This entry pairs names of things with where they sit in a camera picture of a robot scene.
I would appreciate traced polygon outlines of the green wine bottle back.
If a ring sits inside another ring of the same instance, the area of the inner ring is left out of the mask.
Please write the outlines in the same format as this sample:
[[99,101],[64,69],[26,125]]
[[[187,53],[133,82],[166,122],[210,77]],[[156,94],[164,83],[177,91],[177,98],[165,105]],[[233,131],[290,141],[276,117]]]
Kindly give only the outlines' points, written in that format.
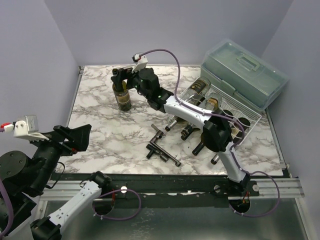
[[115,91],[113,83],[112,83],[112,90],[113,90],[119,109],[123,112],[129,111],[132,108],[129,90]]

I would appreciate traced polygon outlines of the brown wine bottle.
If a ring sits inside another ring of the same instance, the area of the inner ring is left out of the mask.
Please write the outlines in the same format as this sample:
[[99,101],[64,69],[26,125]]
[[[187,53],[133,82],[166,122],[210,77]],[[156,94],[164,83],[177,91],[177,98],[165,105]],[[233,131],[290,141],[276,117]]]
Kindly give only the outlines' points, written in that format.
[[173,116],[169,119],[168,124],[165,126],[165,130],[169,132],[177,123],[182,122],[183,119],[177,116]]

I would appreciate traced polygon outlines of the clear glass bottle tall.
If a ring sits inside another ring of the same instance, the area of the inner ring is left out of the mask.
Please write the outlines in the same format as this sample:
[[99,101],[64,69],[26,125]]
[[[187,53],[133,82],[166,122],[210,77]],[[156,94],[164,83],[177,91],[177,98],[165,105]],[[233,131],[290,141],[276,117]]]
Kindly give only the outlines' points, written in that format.
[[210,89],[211,82],[206,77],[199,77],[180,95],[180,99],[199,106]]

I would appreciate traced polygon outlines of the green wine bottle front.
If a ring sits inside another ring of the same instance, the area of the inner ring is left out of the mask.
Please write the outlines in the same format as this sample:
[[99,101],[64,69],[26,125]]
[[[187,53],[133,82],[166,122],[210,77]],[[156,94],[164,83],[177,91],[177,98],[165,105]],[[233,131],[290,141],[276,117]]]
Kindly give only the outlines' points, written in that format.
[[180,138],[185,141],[194,131],[198,131],[199,128],[194,124],[188,124],[182,131]]

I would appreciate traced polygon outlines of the clear bottle gold cap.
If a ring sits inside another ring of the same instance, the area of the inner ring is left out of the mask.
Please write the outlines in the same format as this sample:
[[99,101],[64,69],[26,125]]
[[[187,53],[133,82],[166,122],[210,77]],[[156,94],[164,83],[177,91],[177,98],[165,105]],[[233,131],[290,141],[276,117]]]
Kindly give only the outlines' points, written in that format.
[[205,100],[199,105],[200,108],[209,111],[216,111],[222,103],[222,96],[218,93],[212,92]]

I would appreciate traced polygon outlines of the green wine bottle black neck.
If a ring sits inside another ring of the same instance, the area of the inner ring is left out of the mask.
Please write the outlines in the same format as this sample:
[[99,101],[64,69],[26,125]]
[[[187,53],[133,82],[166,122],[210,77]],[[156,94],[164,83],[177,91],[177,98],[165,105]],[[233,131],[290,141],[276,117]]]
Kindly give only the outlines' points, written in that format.
[[[229,116],[229,117],[233,116],[232,112],[227,109],[223,109],[221,111],[224,112],[225,116]],[[205,144],[203,140],[201,140],[200,143],[196,146],[196,148],[192,151],[192,154],[194,156],[197,156],[204,147],[205,147]]]

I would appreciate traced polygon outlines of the green wine bottle silver neck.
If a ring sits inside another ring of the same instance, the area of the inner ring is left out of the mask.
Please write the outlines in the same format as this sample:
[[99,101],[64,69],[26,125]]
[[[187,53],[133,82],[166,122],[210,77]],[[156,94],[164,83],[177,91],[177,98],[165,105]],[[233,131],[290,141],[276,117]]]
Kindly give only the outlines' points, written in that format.
[[[247,130],[251,126],[250,121],[245,117],[239,117],[238,118],[238,122],[241,123],[244,131]],[[239,126],[237,124],[235,124],[235,123],[231,123],[230,127],[231,127],[231,136],[232,136],[233,143],[240,143],[242,141],[241,139],[242,139],[242,136],[243,136],[243,132],[241,131]],[[210,162],[213,165],[216,165],[219,160],[220,160],[220,157],[218,156],[218,154],[216,154],[211,159]]]

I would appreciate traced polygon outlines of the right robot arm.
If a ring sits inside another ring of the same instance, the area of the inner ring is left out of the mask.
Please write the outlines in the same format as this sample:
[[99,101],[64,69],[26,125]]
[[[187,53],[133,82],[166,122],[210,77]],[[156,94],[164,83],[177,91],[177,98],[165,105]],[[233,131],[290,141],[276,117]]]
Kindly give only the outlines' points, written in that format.
[[111,81],[117,91],[123,88],[123,81],[126,81],[126,89],[137,90],[152,109],[175,115],[202,130],[204,145],[217,153],[226,169],[230,191],[236,196],[247,192],[250,175],[237,162],[234,150],[237,144],[233,142],[229,123],[232,118],[177,98],[160,86],[158,76],[152,68],[143,68],[138,72],[133,72],[133,68],[114,68]]

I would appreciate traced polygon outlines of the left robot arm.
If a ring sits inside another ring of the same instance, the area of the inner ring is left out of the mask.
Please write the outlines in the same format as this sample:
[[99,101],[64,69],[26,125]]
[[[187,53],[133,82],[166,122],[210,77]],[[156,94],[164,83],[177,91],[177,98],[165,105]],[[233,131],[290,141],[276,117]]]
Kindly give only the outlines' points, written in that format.
[[2,240],[60,240],[67,225],[97,197],[107,197],[110,179],[100,171],[90,175],[81,190],[49,216],[30,221],[36,206],[32,200],[49,189],[48,181],[60,157],[84,152],[92,126],[56,125],[51,132],[28,132],[26,123],[13,125],[14,137],[37,147],[33,157],[10,151],[0,157],[0,238]]

